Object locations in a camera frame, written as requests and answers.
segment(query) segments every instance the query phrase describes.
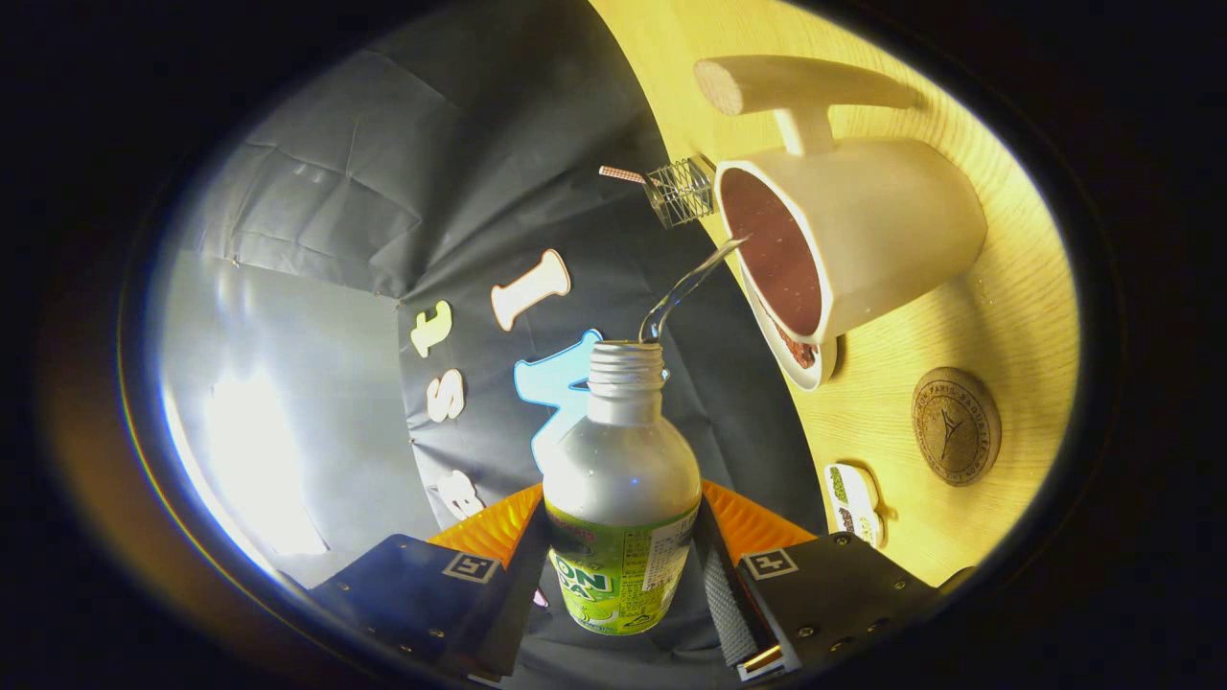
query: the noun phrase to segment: bottle neck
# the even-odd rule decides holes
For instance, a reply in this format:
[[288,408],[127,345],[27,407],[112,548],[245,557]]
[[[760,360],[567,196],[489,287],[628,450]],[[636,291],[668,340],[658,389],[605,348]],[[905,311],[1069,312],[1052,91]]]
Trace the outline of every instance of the bottle neck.
[[601,340],[588,374],[588,419],[614,426],[643,426],[660,419],[665,360],[659,343]]

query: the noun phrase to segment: blue letter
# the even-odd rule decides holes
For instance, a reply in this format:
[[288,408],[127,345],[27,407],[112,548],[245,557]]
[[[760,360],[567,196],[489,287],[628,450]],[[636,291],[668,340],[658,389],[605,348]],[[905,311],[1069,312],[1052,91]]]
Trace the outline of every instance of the blue letter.
[[545,470],[541,468],[541,458],[545,457],[545,451],[588,414],[590,393],[575,386],[588,381],[589,359],[599,340],[601,340],[600,331],[588,329],[579,343],[571,347],[539,362],[529,363],[520,360],[512,370],[515,393],[521,400],[558,408],[558,411],[533,436],[533,457],[542,473]]

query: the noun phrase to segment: letter cutout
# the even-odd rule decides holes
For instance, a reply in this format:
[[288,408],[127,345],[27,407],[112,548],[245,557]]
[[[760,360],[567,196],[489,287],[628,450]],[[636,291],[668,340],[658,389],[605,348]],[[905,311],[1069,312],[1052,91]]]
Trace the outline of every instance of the letter cutout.
[[490,291],[490,303],[494,307],[494,319],[503,330],[510,330],[515,317],[524,309],[545,300],[550,295],[571,292],[571,276],[562,257],[553,249],[546,249],[541,260],[533,269],[503,287],[496,285]]
[[575,386],[588,381],[589,359],[599,340],[601,333],[588,329],[579,343],[571,347],[531,363],[520,360],[512,370],[515,394],[521,400],[558,409],[530,442],[533,457],[542,473],[545,469],[541,460],[546,451],[588,414],[588,397],[591,393]]
[[456,419],[464,410],[464,377],[456,370],[443,372],[426,387],[426,414],[431,421]]
[[409,331],[409,340],[422,357],[452,333],[452,306],[439,300],[434,303],[434,311],[437,314],[431,320],[426,320],[426,312],[418,312],[417,325]]
[[486,507],[477,497],[477,490],[474,489],[472,481],[458,469],[439,479],[438,487],[439,496],[448,505],[448,511],[459,521],[470,518]]

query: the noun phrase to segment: silver bottle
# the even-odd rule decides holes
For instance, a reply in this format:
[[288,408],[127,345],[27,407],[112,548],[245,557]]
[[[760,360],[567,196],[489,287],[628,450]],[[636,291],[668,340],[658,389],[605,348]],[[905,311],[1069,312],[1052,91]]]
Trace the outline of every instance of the silver bottle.
[[588,416],[545,463],[550,562],[567,610],[605,635],[643,632],[669,610],[702,496],[686,440],[660,414],[658,343],[600,341]]

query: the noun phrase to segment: yellow wooden surface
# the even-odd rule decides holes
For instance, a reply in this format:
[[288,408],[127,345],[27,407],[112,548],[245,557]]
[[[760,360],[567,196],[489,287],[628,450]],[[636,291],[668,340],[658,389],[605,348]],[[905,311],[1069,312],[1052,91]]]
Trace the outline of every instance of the yellow wooden surface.
[[[1026,173],[934,83],[804,10],[772,0],[590,1],[634,69],[671,160],[702,152],[719,162],[782,145],[771,113],[726,117],[703,99],[692,76],[701,58],[821,58],[880,71],[921,95],[909,110],[837,106],[833,134],[909,136],[944,153],[984,205],[984,250],[964,276],[850,331],[834,377],[817,390],[789,387],[815,463],[847,460],[876,476],[891,559],[930,584],[979,562],[1044,480],[1077,378],[1070,268]],[[719,216],[703,225],[713,238],[724,238]],[[912,392],[940,366],[984,381],[1001,414],[996,465],[967,487],[948,486],[928,468],[912,431]],[[828,522],[834,524],[829,511]]]

